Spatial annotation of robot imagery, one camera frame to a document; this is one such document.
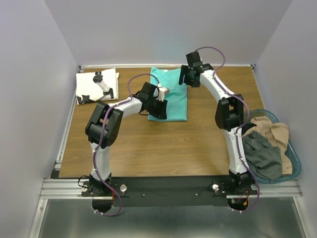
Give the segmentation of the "teal plastic laundry basket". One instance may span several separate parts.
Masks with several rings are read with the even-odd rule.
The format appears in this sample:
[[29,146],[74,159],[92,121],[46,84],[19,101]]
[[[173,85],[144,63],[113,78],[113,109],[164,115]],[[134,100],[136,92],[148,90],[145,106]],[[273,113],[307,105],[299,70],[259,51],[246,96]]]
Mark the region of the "teal plastic laundry basket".
[[[249,121],[247,122],[247,124],[245,126],[243,126],[242,128],[242,137],[250,134],[251,132],[255,131],[256,126],[254,124],[251,123],[251,119],[254,117],[262,117],[262,116],[266,116],[268,117],[272,122],[280,122],[277,117],[271,113],[268,110],[264,110],[264,109],[257,109],[257,110],[252,110],[250,111],[250,118]],[[293,166],[293,172],[291,175],[283,175],[282,177],[274,180],[274,181],[268,181],[266,179],[262,179],[257,177],[258,181],[261,183],[282,183],[285,181],[288,181],[290,179],[294,179],[296,178],[300,171],[301,171],[301,163],[300,160],[296,154],[296,152],[294,151],[290,140],[288,141],[288,147],[286,150],[286,156],[291,160],[292,162],[292,166]]]

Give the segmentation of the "grey t shirt in basket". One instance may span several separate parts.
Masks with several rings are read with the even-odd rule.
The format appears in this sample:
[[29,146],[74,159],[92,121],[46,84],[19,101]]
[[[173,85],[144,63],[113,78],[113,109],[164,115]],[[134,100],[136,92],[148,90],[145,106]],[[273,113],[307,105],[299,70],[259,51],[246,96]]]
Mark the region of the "grey t shirt in basket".
[[244,136],[242,142],[247,163],[257,177],[268,181],[282,177],[282,158],[277,146],[256,131]]

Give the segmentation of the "aluminium front rail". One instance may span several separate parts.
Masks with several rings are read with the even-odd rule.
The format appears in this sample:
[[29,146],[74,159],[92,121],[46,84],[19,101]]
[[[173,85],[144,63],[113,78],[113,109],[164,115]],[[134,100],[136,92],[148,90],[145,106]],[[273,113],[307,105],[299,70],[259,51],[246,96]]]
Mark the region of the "aluminium front rail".
[[[207,188],[138,188],[136,192],[141,196],[147,194],[172,195],[181,192],[198,196]],[[260,197],[301,197],[303,193],[297,180],[290,180],[278,184],[260,184]],[[83,192],[75,179],[46,179],[42,183],[40,199],[108,199],[107,195],[94,195],[93,192]]]

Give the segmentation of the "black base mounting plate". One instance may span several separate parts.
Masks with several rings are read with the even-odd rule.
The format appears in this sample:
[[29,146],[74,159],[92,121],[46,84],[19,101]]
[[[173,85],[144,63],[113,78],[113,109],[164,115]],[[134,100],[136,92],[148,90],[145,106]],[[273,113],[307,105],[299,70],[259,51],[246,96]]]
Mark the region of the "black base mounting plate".
[[229,175],[176,177],[110,177],[105,183],[82,176],[82,196],[92,198],[93,208],[111,207],[227,206],[230,198],[242,202],[256,195],[253,181],[236,182]]

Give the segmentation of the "teal t shirt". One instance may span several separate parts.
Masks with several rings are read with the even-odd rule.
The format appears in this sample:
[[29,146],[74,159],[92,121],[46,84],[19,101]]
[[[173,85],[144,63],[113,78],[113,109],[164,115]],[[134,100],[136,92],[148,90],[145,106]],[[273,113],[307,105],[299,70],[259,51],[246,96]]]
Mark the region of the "teal t shirt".
[[181,69],[158,69],[151,68],[150,74],[154,75],[162,87],[170,90],[170,93],[165,96],[167,100],[166,115],[167,119],[158,119],[149,115],[148,120],[151,121],[187,121],[187,86],[186,84],[179,85]]

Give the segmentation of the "folded white printed t shirt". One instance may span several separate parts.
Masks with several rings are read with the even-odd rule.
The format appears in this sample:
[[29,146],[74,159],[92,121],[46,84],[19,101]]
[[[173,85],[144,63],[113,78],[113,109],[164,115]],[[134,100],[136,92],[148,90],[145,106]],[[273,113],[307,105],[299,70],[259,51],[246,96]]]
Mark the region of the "folded white printed t shirt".
[[76,74],[76,103],[118,100],[118,78],[115,68]]

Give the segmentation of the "aluminium rail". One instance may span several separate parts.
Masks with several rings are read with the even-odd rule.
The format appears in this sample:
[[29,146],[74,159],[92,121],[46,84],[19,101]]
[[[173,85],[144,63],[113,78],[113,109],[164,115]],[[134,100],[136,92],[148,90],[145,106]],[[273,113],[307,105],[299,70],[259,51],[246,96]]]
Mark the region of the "aluminium rail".
[[[147,194],[172,195],[181,192],[198,196],[207,188],[138,188],[136,192],[141,196]],[[290,180],[278,184],[260,184],[260,197],[301,197],[303,193],[297,180]],[[107,195],[94,195],[93,192],[83,192],[75,179],[46,179],[42,183],[40,199],[108,199]]]
[[71,104],[70,109],[69,109],[69,114],[67,117],[67,121],[66,121],[66,124],[64,127],[63,136],[62,136],[62,139],[60,142],[59,150],[58,150],[57,157],[56,157],[55,164],[54,164],[54,170],[60,170],[60,168],[61,168],[61,164],[62,164],[64,152],[65,152],[65,147],[66,147],[66,143],[67,143],[67,138],[68,138],[68,134],[69,134],[75,106],[76,106],[76,94],[74,94],[73,101],[72,101],[72,104]]
[[[98,68],[151,68],[151,67],[156,67],[156,68],[173,68],[173,67],[181,67],[182,65],[185,65],[185,63],[181,64],[164,64],[164,63],[145,63],[145,64],[100,64],[100,65],[80,65],[79,69],[84,70],[84,69],[98,69]],[[211,64],[212,66],[220,66],[220,64]],[[224,66],[227,67],[251,67],[254,68],[256,65],[255,64],[225,64]]]

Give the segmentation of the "aluminium left side rail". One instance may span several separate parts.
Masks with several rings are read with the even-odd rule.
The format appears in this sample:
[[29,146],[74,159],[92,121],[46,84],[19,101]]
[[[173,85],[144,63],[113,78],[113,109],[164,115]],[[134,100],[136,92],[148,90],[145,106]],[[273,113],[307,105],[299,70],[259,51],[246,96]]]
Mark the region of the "aluminium left side rail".
[[68,134],[69,134],[75,106],[76,106],[76,94],[74,94],[73,101],[72,101],[72,104],[71,104],[70,109],[69,109],[69,114],[67,117],[67,121],[66,121],[66,124],[64,127],[63,136],[62,136],[62,139],[60,142],[59,150],[58,150],[57,157],[56,157],[55,164],[54,164],[54,170],[60,170],[60,168],[61,168],[61,164],[62,164],[64,152],[65,152],[65,147],[66,147],[66,143],[67,143],[67,138],[68,138]]

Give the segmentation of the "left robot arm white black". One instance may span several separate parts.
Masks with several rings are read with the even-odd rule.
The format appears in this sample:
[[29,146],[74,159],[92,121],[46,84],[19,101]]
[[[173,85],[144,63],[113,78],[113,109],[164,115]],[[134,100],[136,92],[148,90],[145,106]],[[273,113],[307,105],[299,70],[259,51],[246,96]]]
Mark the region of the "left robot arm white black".
[[146,111],[158,119],[167,119],[167,100],[170,89],[160,83],[145,82],[142,89],[127,99],[114,104],[98,102],[85,128],[92,148],[92,171],[87,190],[99,196],[113,192],[110,188],[111,177],[110,147],[116,141],[121,122],[133,114]]

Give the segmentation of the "beige t shirt in basket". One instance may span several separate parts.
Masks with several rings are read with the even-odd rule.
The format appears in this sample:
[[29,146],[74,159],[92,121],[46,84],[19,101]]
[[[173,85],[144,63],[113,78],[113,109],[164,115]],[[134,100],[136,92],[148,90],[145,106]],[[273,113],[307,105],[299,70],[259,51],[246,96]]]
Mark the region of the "beige t shirt in basket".
[[291,175],[293,166],[291,160],[286,156],[289,141],[288,126],[281,122],[272,122],[268,117],[254,117],[251,123],[256,126],[255,131],[268,139],[269,143],[280,149],[282,160],[282,174]]

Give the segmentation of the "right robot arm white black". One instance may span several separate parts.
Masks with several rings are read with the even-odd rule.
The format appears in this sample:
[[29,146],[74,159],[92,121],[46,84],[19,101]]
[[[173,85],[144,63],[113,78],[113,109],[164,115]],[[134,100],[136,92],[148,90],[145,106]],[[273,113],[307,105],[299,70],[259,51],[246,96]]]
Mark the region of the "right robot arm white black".
[[216,70],[203,63],[198,51],[186,55],[187,64],[181,66],[179,84],[191,87],[204,85],[217,101],[215,123],[223,131],[229,155],[229,175],[225,184],[216,184],[227,188],[233,194],[239,194],[252,183],[242,142],[245,102],[242,95],[234,94],[220,80]]

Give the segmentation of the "aluminium back rail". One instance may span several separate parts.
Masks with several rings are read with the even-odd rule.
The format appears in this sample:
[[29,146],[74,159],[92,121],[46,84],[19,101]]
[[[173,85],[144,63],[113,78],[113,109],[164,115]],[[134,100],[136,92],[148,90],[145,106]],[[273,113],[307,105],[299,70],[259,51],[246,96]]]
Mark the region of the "aluminium back rail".
[[[80,65],[79,69],[84,70],[84,69],[98,69],[98,68],[151,68],[151,67],[156,67],[156,68],[173,68],[173,67],[181,67],[182,65],[185,65],[185,63],[181,64],[164,64],[164,63],[145,63],[145,64],[100,64],[100,65]],[[220,64],[211,64],[212,66],[220,66]],[[225,64],[224,66],[227,67],[251,67],[254,68],[256,65],[255,64]]]

